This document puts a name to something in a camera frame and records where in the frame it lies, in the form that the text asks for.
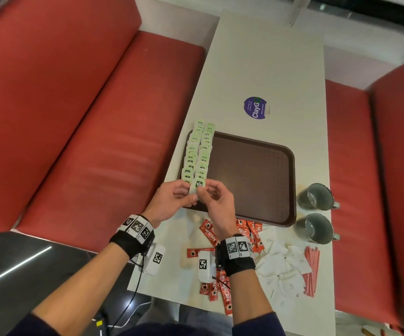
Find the person's right hand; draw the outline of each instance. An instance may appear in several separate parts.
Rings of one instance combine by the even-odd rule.
[[[196,191],[200,200],[208,207],[214,233],[220,241],[239,233],[236,227],[235,200],[223,183],[206,179],[205,187],[199,186]]]

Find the black tiled floor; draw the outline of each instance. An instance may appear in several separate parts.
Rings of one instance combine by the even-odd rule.
[[[9,332],[24,315],[94,257],[83,250],[15,232],[0,233],[0,274],[49,246],[52,248],[48,251],[0,278],[0,335]],[[115,322],[132,297],[132,292],[126,290],[132,270],[133,265],[126,266],[103,303],[110,322]],[[138,304],[149,300],[150,297],[137,294],[118,325],[124,324]],[[145,310],[147,306],[138,309],[139,312]],[[120,331],[114,329],[112,334]],[[97,334],[93,324],[84,333],[86,336]]]

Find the person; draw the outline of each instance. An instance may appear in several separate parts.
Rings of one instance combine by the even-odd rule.
[[[177,210],[195,205],[198,197],[208,207],[208,215],[213,221],[214,231],[219,240],[223,241],[238,234],[233,194],[223,183],[207,179],[204,188],[197,188],[197,195],[188,194],[189,187],[190,185],[183,180],[163,183],[141,216],[147,219],[155,229],[161,222],[176,214]],[[128,254],[125,251],[125,249],[131,249],[124,243],[131,242],[129,238],[132,238],[133,242],[136,240],[128,236],[122,227],[115,234],[120,237],[112,237],[104,250],[50,294],[8,335],[81,335],[97,313],[122,269],[129,259],[135,256],[135,254]],[[247,269],[242,270],[239,266],[235,269],[229,270],[229,274],[226,268],[230,278],[233,306],[233,327],[230,329],[230,333],[233,336],[249,336],[250,334],[284,336],[283,328],[258,281],[254,264],[253,268],[248,266]],[[218,319],[215,323],[222,323],[223,320],[231,321],[229,316],[217,315]],[[179,323],[163,324],[146,321],[138,323],[119,335],[198,336],[215,333],[200,328],[200,324],[196,327],[188,324],[183,324],[180,320]],[[205,324],[208,326],[210,321],[205,321]]]

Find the black wristband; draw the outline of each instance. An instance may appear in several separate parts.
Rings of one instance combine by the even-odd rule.
[[[216,267],[223,268],[227,276],[244,270],[254,270],[255,262],[251,257],[253,254],[250,241],[240,233],[235,234],[216,246]]]
[[[133,214],[118,228],[109,242],[117,244],[130,258],[133,258],[137,254],[146,254],[154,237],[149,220]]]

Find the plastic tray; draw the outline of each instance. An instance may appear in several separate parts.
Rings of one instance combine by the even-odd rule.
[[[215,132],[207,178],[220,180],[233,193],[237,217],[282,227],[294,224],[295,158],[286,146]],[[191,209],[208,212],[201,202]]]

